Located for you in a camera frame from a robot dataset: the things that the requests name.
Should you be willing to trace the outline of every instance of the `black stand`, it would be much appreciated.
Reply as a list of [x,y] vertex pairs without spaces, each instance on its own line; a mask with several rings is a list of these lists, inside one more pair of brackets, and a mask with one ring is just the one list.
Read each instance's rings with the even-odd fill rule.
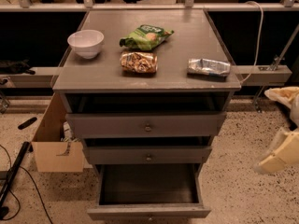
[[17,159],[13,163],[11,169],[8,170],[7,172],[2,172],[1,176],[2,176],[2,178],[4,177],[3,179],[6,181],[0,191],[0,220],[3,220],[3,217],[5,217],[9,211],[8,207],[2,206],[2,205],[3,205],[3,203],[7,197],[7,194],[10,190],[13,179],[15,178],[16,174],[18,173],[21,162],[22,162],[29,146],[30,146],[29,142],[24,142],[21,146],[21,149],[17,156]]

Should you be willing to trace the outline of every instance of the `green chip bag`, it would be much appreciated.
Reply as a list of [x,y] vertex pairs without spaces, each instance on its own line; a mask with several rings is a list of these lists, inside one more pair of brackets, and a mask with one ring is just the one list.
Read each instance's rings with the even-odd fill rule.
[[141,25],[128,36],[121,38],[120,46],[130,49],[152,50],[163,43],[174,31],[164,28]]

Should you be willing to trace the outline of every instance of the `white cable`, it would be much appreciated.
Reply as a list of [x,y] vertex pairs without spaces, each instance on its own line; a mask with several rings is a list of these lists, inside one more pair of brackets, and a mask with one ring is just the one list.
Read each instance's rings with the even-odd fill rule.
[[254,64],[253,64],[249,74],[244,79],[242,79],[240,81],[241,84],[243,84],[244,81],[249,79],[249,77],[252,75],[252,70],[253,70],[254,66],[256,66],[256,63],[258,62],[258,56],[259,56],[259,51],[260,51],[261,32],[262,32],[262,26],[263,26],[263,9],[262,9],[262,7],[257,2],[254,2],[254,1],[248,1],[247,4],[257,6],[260,9],[260,11],[261,11],[261,20],[260,20],[259,33],[258,33],[258,38],[257,38],[256,50],[255,50]]

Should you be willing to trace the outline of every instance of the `drawer knob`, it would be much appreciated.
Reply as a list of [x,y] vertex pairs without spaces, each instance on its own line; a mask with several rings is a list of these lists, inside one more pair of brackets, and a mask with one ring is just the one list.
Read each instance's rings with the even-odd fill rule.
[[146,132],[151,132],[151,127],[150,127],[150,125],[149,125],[149,124],[146,124],[146,127],[144,127],[144,130],[145,130]]
[[146,161],[151,161],[152,160],[152,157],[150,154],[147,155],[147,158],[146,158]]

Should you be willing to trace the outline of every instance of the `middle drawer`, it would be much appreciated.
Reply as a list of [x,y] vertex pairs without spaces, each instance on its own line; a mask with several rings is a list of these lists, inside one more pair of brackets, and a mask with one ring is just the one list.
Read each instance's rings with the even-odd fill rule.
[[89,164],[204,163],[212,137],[86,139]]
[[68,114],[77,138],[179,137],[217,135],[225,112],[179,114]]

